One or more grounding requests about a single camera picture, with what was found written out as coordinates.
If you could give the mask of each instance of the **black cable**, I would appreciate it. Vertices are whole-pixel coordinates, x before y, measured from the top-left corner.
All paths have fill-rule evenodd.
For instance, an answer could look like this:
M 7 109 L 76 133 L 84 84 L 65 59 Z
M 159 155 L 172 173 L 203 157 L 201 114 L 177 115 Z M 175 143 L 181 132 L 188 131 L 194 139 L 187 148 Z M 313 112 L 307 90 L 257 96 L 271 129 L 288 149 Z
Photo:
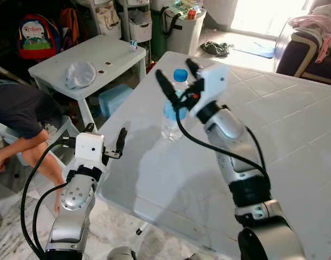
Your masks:
M 47 155 L 47 153 L 56 145 L 59 145 L 62 143 L 62 140 L 56 141 L 53 144 L 51 144 L 49 147 L 47 147 L 47 149 L 43 152 L 43 154 L 41 155 L 39 161 L 37 162 L 37 164 L 34 166 L 32 172 L 30 173 L 27 181 L 25 182 L 25 186 L 23 189 L 23 193 L 22 193 L 22 199 L 21 199 L 21 228 L 22 228 L 22 233 L 23 236 L 25 238 L 25 240 L 27 241 L 28 245 L 30 246 L 30 248 L 33 250 L 33 252 L 36 254 L 36 256 L 39 259 L 43 258 L 44 252 L 39 250 L 36 245 L 33 243 L 33 241 L 31 240 L 28 232 L 27 232 L 27 227 L 25 225 L 25 218 L 24 218 L 24 211 L 25 211 L 25 198 L 27 196 L 27 190 L 30 184 L 31 179 L 33 178 L 33 176 L 35 175 L 37 169 L 39 168 L 42 160 L 45 158 L 45 156 Z
M 180 104 L 182 98 L 183 98 L 185 95 L 186 95 L 186 92 L 183 92 L 182 95 L 181 95 L 181 97 L 179 98 L 179 104 Z M 181 132 L 182 132 L 182 133 L 183 133 L 188 139 L 190 139 L 191 141 L 193 141 L 193 142 L 195 142 L 195 143 L 197 143 L 197 144 L 199 144 L 199 145 L 201 145 L 201 146 L 204 146 L 204 147 L 206 147 L 206 148 L 209 148 L 209 149 L 214 150 L 214 151 L 219 152 L 219 153 L 223 153 L 223 154 L 225 154 L 225 155 L 228 155 L 228 156 L 230 156 L 230 157 L 233 157 L 233 158 L 235 158 L 235 159 L 238 159 L 238 160 L 240 160 L 240 161 L 243 161 L 243 162 L 246 163 L 246 164 L 251 165 L 252 167 L 254 167 L 255 169 L 259 170 L 259 171 L 264 175 L 265 179 L 267 180 L 267 182 L 268 182 L 269 185 L 270 185 L 270 179 L 269 179 L 269 176 L 268 176 L 268 174 L 267 174 L 267 172 L 266 172 L 266 169 L 265 169 L 265 163 L 264 163 L 264 158 L 263 158 L 262 150 L 261 150 L 261 148 L 260 148 L 260 146 L 259 146 L 259 143 L 258 143 L 256 137 L 254 136 L 254 134 L 252 133 L 251 130 L 250 130 L 249 133 L 250 133 L 250 134 L 252 133 L 251 136 L 252 136 L 254 142 L 256 143 L 256 146 L 257 146 L 257 149 L 258 149 L 258 152 L 259 152 L 259 156 L 261 157 L 261 163 L 262 163 L 263 166 L 260 166 L 259 164 L 255 163 L 255 162 L 253 162 L 253 161 L 251 161 L 251 160 L 249 160 L 249 159 L 247 159 L 247 158 L 245 158 L 245 157 L 241 157 L 241 156 L 238 155 L 238 154 L 231 153 L 231 152 L 229 152 L 229 151 L 227 151 L 227 150 L 224 150 L 224 149 L 218 148 L 218 147 L 216 147 L 216 146 L 212 146 L 212 145 L 210 145 L 210 144 L 207 144 L 207 143 L 205 143 L 205 142 L 202 142 L 202 141 L 196 139 L 196 138 L 193 137 L 190 133 L 188 133 L 187 130 L 183 127 L 183 125 L 182 125 L 182 123 L 181 123 L 181 120 L 180 120 L 179 107 L 174 107 L 174 109 L 175 109 L 175 111 L 176 111 L 176 121 L 177 121 L 178 127 L 179 127 L 179 129 L 181 130 Z
M 34 242 L 38 248 L 38 250 L 40 252 L 44 252 L 44 250 L 42 249 L 41 247 L 41 244 L 39 242 L 39 238 L 37 237 L 37 231 L 36 231 L 36 222 L 37 222 L 37 215 L 38 215 L 38 212 L 39 212 L 39 208 L 41 206 L 41 202 L 45 199 L 45 197 L 50 194 L 51 192 L 55 191 L 55 190 L 58 190 L 60 188 L 63 188 L 67 185 L 68 183 L 64 183 L 64 184 L 61 184 L 59 186 L 56 186 L 54 188 L 51 188 L 49 189 L 47 192 L 45 192 L 41 198 L 39 199 L 39 201 L 36 203 L 36 206 L 35 206 L 35 209 L 34 209 L 34 214 L 33 214 L 33 238 L 34 238 Z

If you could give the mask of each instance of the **tiled tabletop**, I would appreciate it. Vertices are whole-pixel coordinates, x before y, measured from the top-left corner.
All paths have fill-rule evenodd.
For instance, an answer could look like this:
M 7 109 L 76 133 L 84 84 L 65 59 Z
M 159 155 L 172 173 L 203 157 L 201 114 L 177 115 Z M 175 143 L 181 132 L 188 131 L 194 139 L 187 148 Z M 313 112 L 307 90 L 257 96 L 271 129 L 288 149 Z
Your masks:
M 99 196 L 108 203 L 184 237 L 239 259 L 228 186 L 213 151 L 182 138 L 161 137 L 165 96 L 154 72 L 186 68 L 186 55 L 168 52 L 99 130 L 114 144 L 128 129 L 123 157 L 109 162 Z M 197 59 L 202 65 L 212 61 Z M 281 202 L 309 259 L 331 257 L 331 86 L 279 74 L 229 67 L 219 103 L 249 126 L 261 143 L 272 194 Z M 207 141 L 189 119 L 192 135 Z

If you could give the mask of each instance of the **white plastic table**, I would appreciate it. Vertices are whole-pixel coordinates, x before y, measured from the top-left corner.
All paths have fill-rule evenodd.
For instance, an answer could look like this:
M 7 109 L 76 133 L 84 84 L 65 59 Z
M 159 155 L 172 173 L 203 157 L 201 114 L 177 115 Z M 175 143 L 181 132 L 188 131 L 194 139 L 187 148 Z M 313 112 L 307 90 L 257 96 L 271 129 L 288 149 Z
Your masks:
M 109 177 L 100 180 L 98 196 L 195 245 L 240 259 L 236 239 L 241 226 L 215 153 L 186 138 L 169 143 L 161 137 L 165 96 L 154 73 L 161 68 L 171 77 L 176 68 L 187 69 L 186 58 L 166 53 L 99 130 L 110 148 L 121 127 L 128 135 L 122 158 L 110 161 Z M 212 63 L 196 59 L 204 66 Z M 308 259 L 329 259 L 331 86 L 230 66 L 219 103 L 227 104 L 255 132 L 272 194 Z M 207 141 L 199 120 L 190 119 L 187 128 Z
M 105 35 L 95 36 L 29 69 L 39 88 L 52 88 L 77 100 L 83 122 L 94 122 L 86 103 L 86 97 L 114 80 L 132 65 L 139 63 L 140 80 L 146 76 L 144 48 L 132 52 L 127 42 Z M 65 69 L 72 63 L 89 61 L 97 70 L 93 83 L 82 89 L 69 89 L 65 85 Z

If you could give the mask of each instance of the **purple sofa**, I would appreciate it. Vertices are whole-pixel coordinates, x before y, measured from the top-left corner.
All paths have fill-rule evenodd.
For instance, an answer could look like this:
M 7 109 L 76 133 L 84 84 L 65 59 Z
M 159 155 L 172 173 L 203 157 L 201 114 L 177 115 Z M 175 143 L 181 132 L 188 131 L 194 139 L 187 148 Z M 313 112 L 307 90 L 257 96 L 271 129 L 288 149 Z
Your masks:
M 331 1 L 314 1 L 310 12 L 325 4 L 331 4 Z M 331 85 L 331 57 L 327 56 L 322 63 L 315 63 L 318 52 L 319 43 L 315 37 L 286 24 L 276 42 L 276 72 Z

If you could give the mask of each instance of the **person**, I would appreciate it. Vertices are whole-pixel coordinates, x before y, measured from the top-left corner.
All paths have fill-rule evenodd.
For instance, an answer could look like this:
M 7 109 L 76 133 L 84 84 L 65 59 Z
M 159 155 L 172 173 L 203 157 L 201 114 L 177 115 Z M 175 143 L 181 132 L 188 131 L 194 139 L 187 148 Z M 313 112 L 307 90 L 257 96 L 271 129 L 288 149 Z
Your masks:
M 20 134 L 20 138 L 0 149 L 0 171 L 5 160 L 21 152 L 28 165 L 34 167 L 48 147 L 47 141 L 61 126 L 62 113 L 50 95 L 29 85 L 0 77 L 0 123 Z M 56 159 L 47 154 L 38 171 L 55 186 L 64 183 Z M 55 212 L 59 212 L 61 190 L 57 190 Z

